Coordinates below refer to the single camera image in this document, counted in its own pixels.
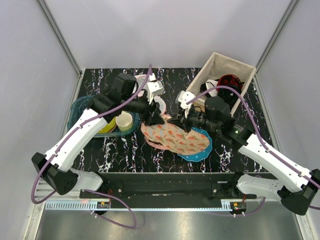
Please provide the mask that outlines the floral mesh laundry bag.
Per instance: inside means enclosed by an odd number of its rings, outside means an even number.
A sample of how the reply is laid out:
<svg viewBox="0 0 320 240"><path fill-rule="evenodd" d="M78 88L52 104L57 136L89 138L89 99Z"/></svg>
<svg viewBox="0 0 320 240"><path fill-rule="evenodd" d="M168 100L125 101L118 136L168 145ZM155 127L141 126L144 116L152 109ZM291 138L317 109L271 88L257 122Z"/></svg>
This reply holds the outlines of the floral mesh laundry bag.
<svg viewBox="0 0 320 240"><path fill-rule="evenodd" d="M141 124L140 130L150 146L186 156L198 154L210 146L210 139L205 134L195 130L185 132L176 125L168 123L171 116L167 114L163 114L162 118L164 124L150 126Z"/></svg>

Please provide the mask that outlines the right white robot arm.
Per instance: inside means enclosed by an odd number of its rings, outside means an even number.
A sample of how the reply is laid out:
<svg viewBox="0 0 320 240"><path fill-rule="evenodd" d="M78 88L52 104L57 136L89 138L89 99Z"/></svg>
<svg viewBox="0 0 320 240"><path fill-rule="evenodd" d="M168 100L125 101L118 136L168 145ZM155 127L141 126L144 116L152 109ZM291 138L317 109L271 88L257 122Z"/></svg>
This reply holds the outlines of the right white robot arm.
<svg viewBox="0 0 320 240"><path fill-rule="evenodd" d="M261 138L250 124L241 124L230 113L222 98L206 99L205 111L194 110L188 102L192 95L179 96L179 111L169 122L183 130L202 129L254 160L276 179L263 179L240 173L227 185L228 195L256 195L281 202L289 211L304 216L320 188L319 169L310 170L293 162Z"/></svg>

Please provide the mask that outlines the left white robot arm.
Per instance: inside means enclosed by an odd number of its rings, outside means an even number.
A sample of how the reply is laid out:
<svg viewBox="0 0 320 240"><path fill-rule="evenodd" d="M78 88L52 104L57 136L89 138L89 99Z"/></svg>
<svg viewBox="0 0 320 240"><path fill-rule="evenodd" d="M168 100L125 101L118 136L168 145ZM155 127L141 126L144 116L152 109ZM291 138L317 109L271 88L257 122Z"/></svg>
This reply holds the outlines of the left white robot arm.
<svg viewBox="0 0 320 240"><path fill-rule="evenodd" d="M75 158L87 143L123 111L139 114L147 126L164 124L155 96L164 92L162 83L148 73L142 83L135 76L120 73L106 90L94 95L79 120L65 136L46 153L35 153L31 162L54 192L63 196L71 190L90 189L97 198L108 193L108 186L94 172L72 169Z"/></svg>

